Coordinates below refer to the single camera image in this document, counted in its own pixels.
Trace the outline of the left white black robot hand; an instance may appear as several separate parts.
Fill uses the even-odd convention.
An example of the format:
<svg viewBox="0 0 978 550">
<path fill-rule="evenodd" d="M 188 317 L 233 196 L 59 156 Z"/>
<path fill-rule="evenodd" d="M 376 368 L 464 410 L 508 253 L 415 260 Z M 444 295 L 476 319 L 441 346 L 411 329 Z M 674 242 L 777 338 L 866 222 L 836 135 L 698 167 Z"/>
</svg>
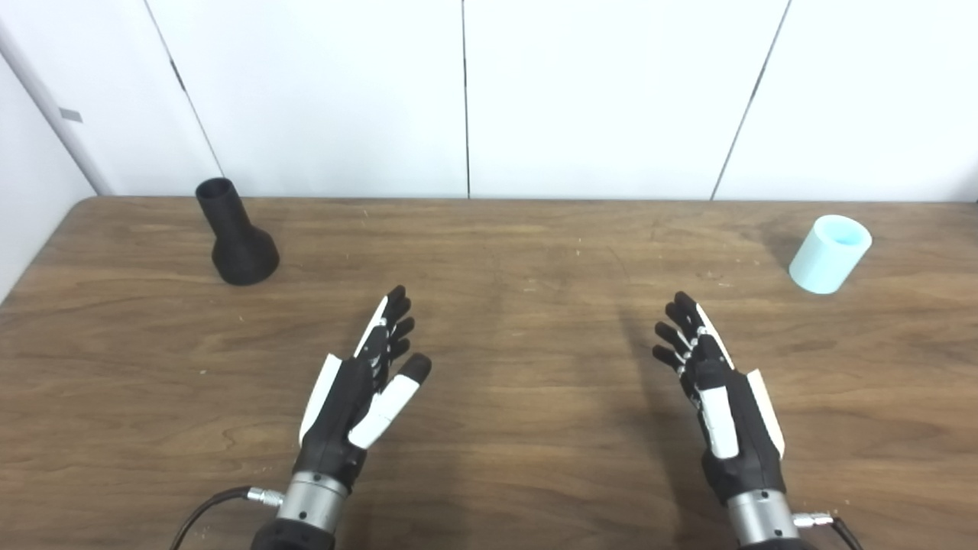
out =
<svg viewBox="0 0 978 550">
<path fill-rule="evenodd" d="M 423 353 L 391 371 L 411 348 L 410 309 L 405 286 L 395 286 L 378 303 L 352 355 L 328 355 L 305 406 L 293 473 L 331 478 L 352 490 L 369 448 L 431 373 L 431 359 Z"/>
</svg>

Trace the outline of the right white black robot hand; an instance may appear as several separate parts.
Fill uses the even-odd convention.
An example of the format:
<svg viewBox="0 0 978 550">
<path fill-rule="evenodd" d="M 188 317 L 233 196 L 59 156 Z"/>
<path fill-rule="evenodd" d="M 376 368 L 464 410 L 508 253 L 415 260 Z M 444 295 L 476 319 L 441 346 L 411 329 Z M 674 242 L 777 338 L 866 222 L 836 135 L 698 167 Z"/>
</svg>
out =
<svg viewBox="0 0 978 550">
<path fill-rule="evenodd" d="M 695 408 L 705 439 L 707 484 L 721 503 L 746 492 L 786 492 L 785 436 L 761 370 L 740 370 L 705 310 L 688 293 L 665 306 L 656 323 L 663 345 L 653 357 L 670 367 Z"/>
</svg>

